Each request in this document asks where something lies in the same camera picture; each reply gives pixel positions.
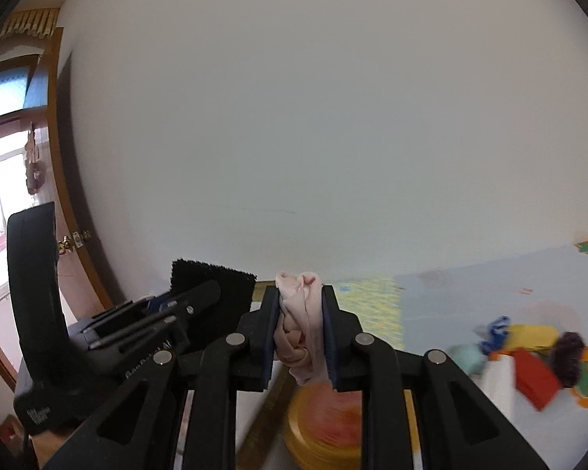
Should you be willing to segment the white textured sponge cloth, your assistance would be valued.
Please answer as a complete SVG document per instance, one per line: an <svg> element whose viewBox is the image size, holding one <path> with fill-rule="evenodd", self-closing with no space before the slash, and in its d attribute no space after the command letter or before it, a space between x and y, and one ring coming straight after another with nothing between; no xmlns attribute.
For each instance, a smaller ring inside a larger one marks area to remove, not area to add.
<svg viewBox="0 0 588 470"><path fill-rule="evenodd" d="M515 363L511 355L501 354L484 365L480 388L503 416L513 420Z"/></svg>

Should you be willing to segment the purple knitted scrunchie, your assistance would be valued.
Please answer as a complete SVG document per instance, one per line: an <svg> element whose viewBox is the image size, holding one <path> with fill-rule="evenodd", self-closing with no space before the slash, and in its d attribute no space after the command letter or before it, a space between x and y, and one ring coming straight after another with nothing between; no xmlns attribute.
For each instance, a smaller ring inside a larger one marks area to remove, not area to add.
<svg viewBox="0 0 588 470"><path fill-rule="evenodd" d="M573 388L581 378L585 343L577 332L563 332L552 347L550 368L564 388Z"/></svg>

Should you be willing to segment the black fuzzy cloth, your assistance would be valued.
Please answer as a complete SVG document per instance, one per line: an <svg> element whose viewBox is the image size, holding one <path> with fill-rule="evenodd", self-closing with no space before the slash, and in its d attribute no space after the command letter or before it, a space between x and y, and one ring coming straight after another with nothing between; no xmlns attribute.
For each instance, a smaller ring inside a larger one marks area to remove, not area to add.
<svg viewBox="0 0 588 470"><path fill-rule="evenodd" d="M172 264L171 293L182 304L188 350L206 349L236 331L252 305L257 277L222 265L177 259Z"/></svg>

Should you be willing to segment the pink cloth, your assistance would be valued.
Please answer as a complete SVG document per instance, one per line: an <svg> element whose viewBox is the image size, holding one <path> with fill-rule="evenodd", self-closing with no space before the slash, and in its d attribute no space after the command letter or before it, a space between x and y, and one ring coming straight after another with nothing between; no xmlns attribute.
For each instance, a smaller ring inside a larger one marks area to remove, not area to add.
<svg viewBox="0 0 588 470"><path fill-rule="evenodd" d="M280 273L275 359L299 386L328 380L324 349L323 283L315 273Z"/></svg>

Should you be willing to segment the yellow cloth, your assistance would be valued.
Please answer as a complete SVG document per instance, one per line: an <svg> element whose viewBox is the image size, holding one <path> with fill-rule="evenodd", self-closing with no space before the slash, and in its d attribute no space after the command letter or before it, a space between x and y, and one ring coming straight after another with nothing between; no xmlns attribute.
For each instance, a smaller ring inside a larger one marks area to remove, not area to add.
<svg viewBox="0 0 588 470"><path fill-rule="evenodd" d="M511 325L508 328L503 349L514 351L524 349L529 352L549 351L558 341L560 332L556 327L545 325Z"/></svg>

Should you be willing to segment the teal soft object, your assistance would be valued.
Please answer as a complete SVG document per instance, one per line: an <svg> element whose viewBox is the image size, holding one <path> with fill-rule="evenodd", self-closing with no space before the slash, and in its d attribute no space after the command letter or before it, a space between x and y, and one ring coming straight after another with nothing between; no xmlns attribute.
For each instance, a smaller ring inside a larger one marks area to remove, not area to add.
<svg viewBox="0 0 588 470"><path fill-rule="evenodd" d="M469 376L481 374L486 362L477 344L453 345L447 349L447 354Z"/></svg>

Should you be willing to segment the red felt block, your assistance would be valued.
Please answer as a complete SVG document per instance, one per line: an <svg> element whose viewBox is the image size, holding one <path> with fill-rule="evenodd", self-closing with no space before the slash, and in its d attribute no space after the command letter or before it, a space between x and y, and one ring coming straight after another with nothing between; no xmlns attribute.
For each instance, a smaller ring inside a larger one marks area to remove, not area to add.
<svg viewBox="0 0 588 470"><path fill-rule="evenodd" d="M536 410L543 410L562 389L551 369L524 349L511 352L515 366L515 386Z"/></svg>

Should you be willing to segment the yellow round lidded container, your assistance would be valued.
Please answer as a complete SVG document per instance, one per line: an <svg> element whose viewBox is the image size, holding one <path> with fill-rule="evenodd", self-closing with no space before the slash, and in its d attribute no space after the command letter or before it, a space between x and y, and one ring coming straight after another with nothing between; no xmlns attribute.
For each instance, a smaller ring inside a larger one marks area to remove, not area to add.
<svg viewBox="0 0 588 470"><path fill-rule="evenodd" d="M337 392L329 382L298 388L285 416L283 440L302 469L359 469L361 392Z"/></svg>

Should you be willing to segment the yellow blue tissue pack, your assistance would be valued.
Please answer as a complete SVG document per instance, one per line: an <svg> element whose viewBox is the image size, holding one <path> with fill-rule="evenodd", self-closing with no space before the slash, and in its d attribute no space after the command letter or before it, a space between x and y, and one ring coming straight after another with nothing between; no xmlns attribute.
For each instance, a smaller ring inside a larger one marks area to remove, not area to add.
<svg viewBox="0 0 588 470"><path fill-rule="evenodd" d="M340 308L357 315L365 332L403 350L400 289L394 278L342 281L334 283L333 289Z"/></svg>

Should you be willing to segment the persimmon print tablecloth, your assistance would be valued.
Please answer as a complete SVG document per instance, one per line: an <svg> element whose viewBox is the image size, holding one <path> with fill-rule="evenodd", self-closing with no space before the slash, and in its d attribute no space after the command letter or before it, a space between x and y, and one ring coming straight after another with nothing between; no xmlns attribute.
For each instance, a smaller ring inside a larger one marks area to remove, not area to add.
<svg viewBox="0 0 588 470"><path fill-rule="evenodd" d="M588 255L573 245L396 281L407 352L476 343L477 328L502 315L577 332L588 346ZM515 428L551 469L588 469L588 355L582 370L543 410L514 395Z"/></svg>

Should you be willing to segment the gold metal tin box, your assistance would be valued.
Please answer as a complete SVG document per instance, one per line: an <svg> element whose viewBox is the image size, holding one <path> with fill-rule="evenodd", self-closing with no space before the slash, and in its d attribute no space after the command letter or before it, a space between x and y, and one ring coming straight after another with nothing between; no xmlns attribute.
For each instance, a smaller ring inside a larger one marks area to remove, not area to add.
<svg viewBox="0 0 588 470"><path fill-rule="evenodd" d="M276 363L265 392L240 392L236 441L238 469L301 469L283 440L285 416L298 388L300 386L289 371Z"/></svg>

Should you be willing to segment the brown hanging ornament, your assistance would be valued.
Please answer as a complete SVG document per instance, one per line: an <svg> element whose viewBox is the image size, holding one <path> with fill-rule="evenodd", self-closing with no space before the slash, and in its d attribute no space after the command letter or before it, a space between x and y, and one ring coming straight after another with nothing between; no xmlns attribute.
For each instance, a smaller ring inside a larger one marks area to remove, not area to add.
<svg viewBox="0 0 588 470"><path fill-rule="evenodd" d="M40 158L36 142L36 128L30 122L24 146L26 189L29 195L37 194L45 183L45 163Z"/></svg>

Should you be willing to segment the wooden door frame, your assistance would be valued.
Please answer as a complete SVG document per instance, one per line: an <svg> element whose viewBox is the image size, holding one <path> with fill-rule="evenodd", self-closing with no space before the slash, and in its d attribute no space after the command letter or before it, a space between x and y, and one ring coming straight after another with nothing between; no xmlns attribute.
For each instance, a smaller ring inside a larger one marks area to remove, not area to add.
<svg viewBox="0 0 588 470"><path fill-rule="evenodd" d="M59 241L72 232L90 230L82 221L69 190L77 172L65 118L69 114L67 69L59 63L62 31L55 30L42 53L0 61L0 376L15 386L20 352L9 308L6 221L10 214L53 202ZM36 128L45 183L39 192L26 189L24 146L30 122ZM90 255L89 243L58 262L59 289L77 319L111 307L110 295Z"/></svg>

